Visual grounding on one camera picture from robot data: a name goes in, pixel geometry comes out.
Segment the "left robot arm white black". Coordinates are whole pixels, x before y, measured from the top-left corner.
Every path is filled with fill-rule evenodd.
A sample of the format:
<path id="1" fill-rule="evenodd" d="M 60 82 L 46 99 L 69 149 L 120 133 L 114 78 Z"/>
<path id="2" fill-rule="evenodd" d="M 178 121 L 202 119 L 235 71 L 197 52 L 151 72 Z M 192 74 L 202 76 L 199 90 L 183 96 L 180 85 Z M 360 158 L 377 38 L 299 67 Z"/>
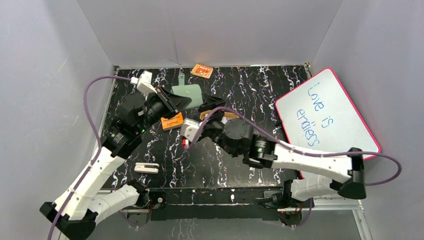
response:
<path id="1" fill-rule="evenodd" d="M 85 240 L 97 224 L 130 206 L 150 203 L 146 186 L 131 180 L 121 188 L 97 198 L 108 178 L 142 143 L 142 135 L 162 118 L 170 119 L 183 110 L 202 104 L 199 90 L 166 90 L 157 87 L 148 95 L 132 93 L 118 106 L 116 118 L 100 140 L 100 146 L 75 182 L 40 212 L 70 240 Z"/>

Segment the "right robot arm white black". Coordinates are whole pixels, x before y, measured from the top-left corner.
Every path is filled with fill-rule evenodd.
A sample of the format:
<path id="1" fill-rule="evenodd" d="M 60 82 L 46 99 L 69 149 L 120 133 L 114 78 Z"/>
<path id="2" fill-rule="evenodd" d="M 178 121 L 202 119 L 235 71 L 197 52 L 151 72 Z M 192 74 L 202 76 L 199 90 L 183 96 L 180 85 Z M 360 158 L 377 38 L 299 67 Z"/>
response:
<path id="1" fill-rule="evenodd" d="M 273 138 L 252 122 L 237 117 L 221 123 L 226 102 L 222 98 L 202 94 L 200 112 L 209 110 L 193 142 L 210 138 L 232 157 L 256 169 L 292 169 L 316 176 L 287 180 L 283 185 L 282 202 L 295 207 L 310 198 L 338 194 L 341 197 L 366 198 L 364 160 L 360 149 L 351 148 L 347 155 L 313 151 Z"/>

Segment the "tan oval tray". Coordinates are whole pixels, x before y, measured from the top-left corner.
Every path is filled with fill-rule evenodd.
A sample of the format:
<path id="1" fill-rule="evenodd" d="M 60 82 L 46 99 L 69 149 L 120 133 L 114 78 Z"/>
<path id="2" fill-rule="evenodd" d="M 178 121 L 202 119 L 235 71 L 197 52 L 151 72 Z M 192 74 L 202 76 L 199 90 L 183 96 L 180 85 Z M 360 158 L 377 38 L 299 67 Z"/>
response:
<path id="1" fill-rule="evenodd" d="M 200 120 L 203 121 L 204 118 L 206 118 L 210 114 L 210 112 L 211 112 L 211 110 L 207 110 L 207 111 L 202 112 L 200 114 L 200 117 L 199 117 Z M 236 115 L 236 114 L 234 114 L 232 112 L 226 112 L 226 111 L 217 111 L 217 112 L 214 113 L 214 115 L 222 115 L 221 121 L 223 123 L 226 123 L 230 119 L 237 119 L 237 118 L 239 118 L 238 115 Z"/>

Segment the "green card holder wallet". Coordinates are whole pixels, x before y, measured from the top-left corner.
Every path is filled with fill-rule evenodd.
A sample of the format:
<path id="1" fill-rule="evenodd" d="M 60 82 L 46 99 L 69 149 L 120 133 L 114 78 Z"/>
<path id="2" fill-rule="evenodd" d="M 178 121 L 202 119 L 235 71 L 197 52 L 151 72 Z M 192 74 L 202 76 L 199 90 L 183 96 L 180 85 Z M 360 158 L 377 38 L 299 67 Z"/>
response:
<path id="1" fill-rule="evenodd" d="M 203 104 L 201 87 L 198 84 L 185 85 L 184 73 L 179 73 L 178 85 L 172 86 L 171 92 L 175 95 L 191 99 L 191 102 L 185 107 L 185 110 L 199 108 Z"/>

